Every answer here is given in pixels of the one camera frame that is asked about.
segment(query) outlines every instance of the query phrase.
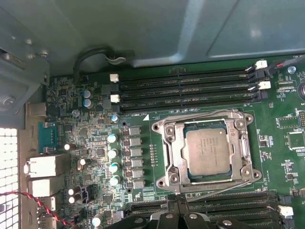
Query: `cable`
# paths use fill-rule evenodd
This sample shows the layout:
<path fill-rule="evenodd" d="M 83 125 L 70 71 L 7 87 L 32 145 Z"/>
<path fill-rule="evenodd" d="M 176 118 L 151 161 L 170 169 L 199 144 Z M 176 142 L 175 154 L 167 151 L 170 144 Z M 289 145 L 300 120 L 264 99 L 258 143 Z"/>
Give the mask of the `cable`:
<path fill-rule="evenodd" d="M 18 191 L 4 192 L 4 193 L 0 193 L 0 197 L 11 195 L 11 194 L 26 196 L 29 199 L 34 200 L 39 205 L 39 207 L 44 208 L 49 215 L 53 216 L 56 219 L 56 221 L 61 222 L 65 226 L 73 225 L 72 223 L 69 223 L 64 219 L 60 219 L 59 216 L 56 213 L 53 213 L 47 206 L 44 205 L 44 203 L 42 203 L 38 198 L 34 197 L 32 194 L 30 194 L 28 192 L 18 192 Z"/>
<path fill-rule="evenodd" d="M 100 48 L 95 48 L 95 49 L 90 49 L 86 52 L 81 53 L 75 63 L 74 63 L 74 67 L 73 67 L 73 75 L 75 77 L 75 83 L 78 83 L 79 79 L 80 79 L 80 67 L 81 67 L 81 63 L 86 60 L 87 58 L 97 55 L 97 54 L 105 54 L 106 57 L 111 57 L 114 58 L 115 57 L 115 53 L 114 50 L 112 50 L 109 47 L 100 47 Z"/>

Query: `capacitor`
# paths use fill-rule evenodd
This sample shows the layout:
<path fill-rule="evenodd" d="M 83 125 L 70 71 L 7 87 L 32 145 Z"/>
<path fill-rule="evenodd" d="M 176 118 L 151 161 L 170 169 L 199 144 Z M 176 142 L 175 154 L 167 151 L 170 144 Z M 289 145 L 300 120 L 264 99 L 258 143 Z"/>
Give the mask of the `capacitor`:
<path fill-rule="evenodd" d="M 91 159 L 90 159 L 90 158 L 81 159 L 81 160 L 80 160 L 80 164 L 81 164 L 82 166 L 84 166 L 84 165 L 90 165 L 90 164 L 91 164 Z"/>
<path fill-rule="evenodd" d="M 85 99 L 83 102 L 84 107 L 87 107 L 88 109 L 93 107 L 93 102 L 91 102 L 90 99 Z"/>
<path fill-rule="evenodd" d="M 109 183 L 111 186 L 117 186 L 120 182 L 121 178 L 117 175 L 110 178 Z"/>
<path fill-rule="evenodd" d="M 70 196 L 73 196 L 75 193 L 78 193 L 78 192 L 80 192 L 81 191 L 81 187 L 80 186 L 75 186 L 74 188 L 70 188 L 69 190 L 68 190 L 68 194 L 70 195 Z"/>
<path fill-rule="evenodd" d="M 92 99 L 93 95 L 89 90 L 84 90 L 82 95 L 84 96 L 85 99 Z"/>
<path fill-rule="evenodd" d="M 80 116 L 80 114 L 81 114 L 80 111 L 77 110 L 77 109 L 72 111 L 72 116 L 73 116 L 74 118 L 77 118 L 78 116 Z"/>
<path fill-rule="evenodd" d="M 92 225 L 98 227 L 103 222 L 103 216 L 100 214 L 96 214 L 92 219 Z"/>
<path fill-rule="evenodd" d="M 75 203 L 77 200 L 81 199 L 81 195 L 79 193 L 76 193 L 73 197 L 69 198 L 69 203 L 73 204 Z"/>
<path fill-rule="evenodd" d="M 72 143 L 66 143 L 63 148 L 65 150 L 75 150 L 75 149 L 77 149 L 77 146 Z"/>
<path fill-rule="evenodd" d="M 120 165 L 118 163 L 112 163 L 110 166 L 109 166 L 109 171 L 111 173 L 115 173 L 119 170 L 119 167 Z"/>
<path fill-rule="evenodd" d="M 108 137 L 107 137 L 107 141 L 109 143 L 115 143 L 117 140 L 118 140 L 118 137 L 115 134 L 108 135 Z"/>
<path fill-rule="evenodd" d="M 120 117 L 117 114 L 111 115 L 110 119 L 113 123 L 118 123 L 120 120 Z"/>
<path fill-rule="evenodd" d="M 119 151 L 117 149 L 111 149 L 108 151 L 108 158 L 114 159 L 119 154 Z"/>

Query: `gray metal plate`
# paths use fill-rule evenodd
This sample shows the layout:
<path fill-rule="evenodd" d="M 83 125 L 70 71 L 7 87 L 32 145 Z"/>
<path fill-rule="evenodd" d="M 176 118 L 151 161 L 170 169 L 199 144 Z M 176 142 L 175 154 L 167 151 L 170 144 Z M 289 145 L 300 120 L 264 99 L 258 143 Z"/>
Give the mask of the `gray metal plate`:
<path fill-rule="evenodd" d="M 49 50 L 52 74 L 71 73 L 80 51 L 101 44 L 134 50 L 134 67 L 305 51 L 305 31 L 295 26 L 305 21 L 304 0 L 2 0 L 1 7 Z M 83 67 L 103 65 L 98 56 Z"/>

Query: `cpu socket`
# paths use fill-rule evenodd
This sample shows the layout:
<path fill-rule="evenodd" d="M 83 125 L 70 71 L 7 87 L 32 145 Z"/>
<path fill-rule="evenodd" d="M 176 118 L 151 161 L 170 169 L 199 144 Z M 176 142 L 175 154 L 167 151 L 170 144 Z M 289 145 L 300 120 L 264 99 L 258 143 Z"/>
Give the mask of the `cpu socket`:
<path fill-rule="evenodd" d="M 157 187 L 175 193 L 250 184 L 262 177 L 252 168 L 247 125 L 251 114 L 236 109 L 172 115 L 152 125 L 162 135 L 165 176 Z"/>

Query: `green circuit board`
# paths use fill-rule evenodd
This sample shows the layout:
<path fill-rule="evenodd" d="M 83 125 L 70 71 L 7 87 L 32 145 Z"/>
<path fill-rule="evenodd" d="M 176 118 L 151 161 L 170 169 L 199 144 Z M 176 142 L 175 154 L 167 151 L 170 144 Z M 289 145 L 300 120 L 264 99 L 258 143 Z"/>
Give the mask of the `green circuit board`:
<path fill-rule="evenodd" d="M 265 58 L 268 63 L 278 58 Z M 196 73 L 200 71 L 244 68 L 256 62 L 256 59 L 196 63 L 177 66 L 144 68 L 117 72 L 120 79 L 132 77 L 162 76 L 173 70 Z M 253 167 L 262 172 L 262 178 L 246 187 L 237 188 L 232 192 L 252 192 L 272 190 L 277 194 L 290 196 L 290 204 L 294 210 L 296 229 L 305 225 L 305 101 L 297 91 L 299 84 L 305 81 L 305 66 L 296 66 L 294 74 L 289 74 L 287 68 L 277 71 L 270 77 L 271 89 L 268 98 L 258 103 L 231 104 L 174 109 L 165 111 L 122 114 L 118 123 L 111 121 L 113 114 L 110 102 L 110 73 L 94 73 L 84 76 L 81 84 L 74 85 L 72 76 L 52 77 L 48 88 L 49 97 L 53 102 L 47 103 L 47 122 L 55 123 L 58 130 L 56 140 L 57 152 L 64 152 L 66 142 L 75 143 L 78 149 L 71 150 L 71 171 L 65 175 L 66 188 L 75 185 L 96 184 L 95 200 L 86 205 L 87 215 L 83 221 L 84 228 L 93 228 L 92 217 L 101 213 L 103 224 L 110 225 L 120 220 L 115 211 L 124 208 L 126 203 L 135 201 L 152 201 L 165 199 L 169 191 L 164 191 L 155 185 L 155 181 L 164 175 L 163 147 L 160 135 L 152 131 L 152 124 L 170 115 L 196 114 L 220 109 L 235 108 L 252 114 L 254 122 L 248 125 L 248 135 Z M 90 109 L 83 106 L 82 92 L 91 91 L 94 106 Z M 72 116 L 72 111 L 78 109 L 80 115 Z M 124 179 L 124 158 L 121 153 L 110 160 L 108 151 L 123 150 L 122 139 L 124 130 L 139 127 L 141 133 L 142 161 L 145 187 L 140 189 L 127 188 Z M 115 134 L 118 141 L 108 143 L 107 136 Z M 92 163 L 82 171 L 77 169 L 80 158 L 90 158 Z M 119 185 L 110 186 L 113 176 L 109 172 L 111 163 L 118 163 Z M 202 195 L 189 193 L 188 198 Z M 83 204 L 69 205 L 65 198 L 65 215 L 71 216 Z"/>

